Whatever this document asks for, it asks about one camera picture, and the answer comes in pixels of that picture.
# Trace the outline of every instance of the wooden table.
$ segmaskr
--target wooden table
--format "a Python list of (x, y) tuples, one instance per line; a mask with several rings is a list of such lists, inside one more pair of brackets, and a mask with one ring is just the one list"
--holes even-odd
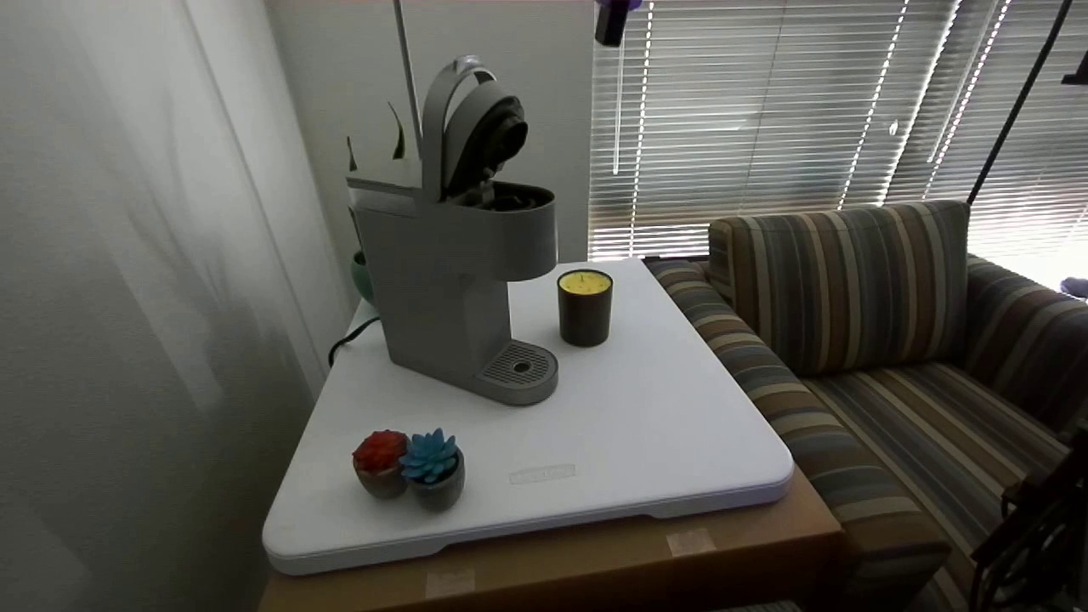
[(807, 602), (838, 569), (839, 537), (839, 523), (795, 468), (772, 506), (566, 528), (314, 579), (274, 573), (262, 612)]

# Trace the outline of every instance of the window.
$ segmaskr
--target window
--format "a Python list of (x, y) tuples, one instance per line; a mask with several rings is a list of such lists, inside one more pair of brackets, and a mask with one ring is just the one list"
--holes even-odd
[[(591, 258), (704, 251), (721, 215), (965, 202), (1053, 13), (648, 0), (595, 50)], [(1088, 272), (1088, 88), (1058, 85), (1086, 49), (1076, 7), (972, 212), (972, 251), (1051, 287)]]

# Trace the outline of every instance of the power cord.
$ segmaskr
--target power cord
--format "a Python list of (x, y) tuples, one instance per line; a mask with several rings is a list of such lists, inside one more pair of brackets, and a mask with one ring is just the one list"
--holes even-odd
[(354, 325), (348, 336), (339, 336), (334, 346), (330, 346), (330, 367), (337, 363), (337, 349), (351, 339), (359, 339), (368, 325), (376, 325), (382, 316), (371, 316), (364, 319), (361, 325)]

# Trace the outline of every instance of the white tabletop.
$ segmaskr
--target white tabletop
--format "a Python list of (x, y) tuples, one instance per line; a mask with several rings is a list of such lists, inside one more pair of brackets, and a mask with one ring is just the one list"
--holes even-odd
[[(558, 390), (506, 407), (388, 360), (382, 324), (337, 353), (264, 519), (269, 562), (315, 573), (434, 555), (449, 544), (611, 516), (683, 516), (786, 493), (794, 457), (643, 261), (616, 280), (603, 346), (558, 336), (558, 264), (512, 281), (517, 339), (558, 356)], [(446, 429), (465, 452), (463, 499), (371, 499), (351, 452), (376, 429)]]

